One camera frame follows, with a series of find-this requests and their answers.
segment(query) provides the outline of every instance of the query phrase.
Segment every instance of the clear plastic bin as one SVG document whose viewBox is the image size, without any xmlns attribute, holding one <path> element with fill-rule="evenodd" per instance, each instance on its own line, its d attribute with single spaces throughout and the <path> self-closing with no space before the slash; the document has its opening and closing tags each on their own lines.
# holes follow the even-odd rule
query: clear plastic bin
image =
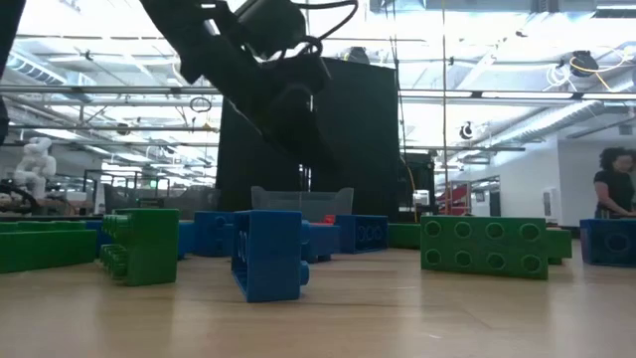
<svg viewBox="0 0 636 358">
<path fill-rule="evenodd" d="M 251 206 L 255 210 L 299 211 L 310 223 L 321 223 L 325 215 L 351 215 L 354 189 L 344 188 L 337 193 L 277 192 L 251 187 Z"/>
</svg>

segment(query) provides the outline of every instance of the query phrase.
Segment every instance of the table surface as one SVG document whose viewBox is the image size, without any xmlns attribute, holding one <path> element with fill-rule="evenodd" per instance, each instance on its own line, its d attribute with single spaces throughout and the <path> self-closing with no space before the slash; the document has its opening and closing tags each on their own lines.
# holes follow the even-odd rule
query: table surface
<svg viewBox="0 0 636 358">
<path fill-rule="evenodd" d="M 0 357 L 633 358 L 636 270 L 551 267 L 550 280 L 419 270 L 419 252 L 311 266 L 297 301 L 248 304 L 229 259 L 119 286 L 97 264 L 0 275 Z"/>
</svg>

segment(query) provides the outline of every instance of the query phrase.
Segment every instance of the person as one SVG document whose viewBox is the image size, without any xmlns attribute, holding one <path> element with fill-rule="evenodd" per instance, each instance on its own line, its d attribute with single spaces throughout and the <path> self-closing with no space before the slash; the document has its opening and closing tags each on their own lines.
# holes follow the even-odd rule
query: person
<svg viewBox="0 0 636 358">
<path fill-rule="evenodd" d="M 634 186 L 629 173 L 634 166 L 633 152 L 622 147 L 605 148 L 600 154 L 601 171 L 594 176 L 598 204 L 596 219 L 636 217 L 632 205 Z"/>
</svg>

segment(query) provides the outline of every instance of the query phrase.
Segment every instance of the blue lego brick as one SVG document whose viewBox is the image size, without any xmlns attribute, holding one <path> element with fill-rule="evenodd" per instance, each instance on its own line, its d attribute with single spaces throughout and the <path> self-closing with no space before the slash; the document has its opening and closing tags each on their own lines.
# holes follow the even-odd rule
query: blue lego brick
<svg viewBox="0 0 636 358">
<path fill-rule="evenodd" d="M 338 252 L 340 227 L 337 225 L 309 224 L 302 221 L 303 243 L 300 257 L 310 264 L 327 262 Z"/>
<path fill-rule="evenodd" d="M 300 212 L 248 211 L 235 214 L 232 274 L 247 302 L 298 299 L 309 280 L 300 259 Z"/>
<path fill-rule="evenodd" d="M 193 253 L 203 257 L 232 255 L 235 213 L 196 212 Z"/>
<path fill-rule="evenodd" d="M 337 215 L 336 225 L 340 227 L 341 253 L 367 253 L 389 246 L 389 221 L 386 216 Z"/>
<path fill-rule="evenodd" d="M 195 245 L 195 223 L 181 222 L 179 223 L 179 246 L 177 259 L 183 260 L 186 254 L 194 249 Z"/>
<path fill-rule="evenodd" d="M 636 267 L 636 220 L 581 220 L 580 243 L 587 264 Z"/>
<path fill-rule="evenodd" d="M 95 248 L 96 258 L 99 256 L 99 249 L 101 249 L 102 246 L 112 244 L 112 237 L 101 229 L 101 224 L 102 222 L 98 220 L 91 220 L 86 222 L 87 230 L 97 231 L 97 245 Z"/>
</svg>

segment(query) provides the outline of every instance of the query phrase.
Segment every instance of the humanoid robot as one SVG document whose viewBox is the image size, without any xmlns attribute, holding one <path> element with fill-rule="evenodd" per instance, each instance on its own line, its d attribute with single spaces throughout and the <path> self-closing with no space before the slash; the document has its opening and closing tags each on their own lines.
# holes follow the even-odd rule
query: humanoid robot
<svg viewBox="0 0 636 358">
<path fill-rule="evenodd" d="M 15 185 L 32 187 L 31 195 L 35 199 L 44 199 L 47 179 L 56 174 L 56 158 L 49 155 L 51 144 L 49 138 L 31 138 L 24 146 L 24 157 L 13 174 Z"/>
</svg>

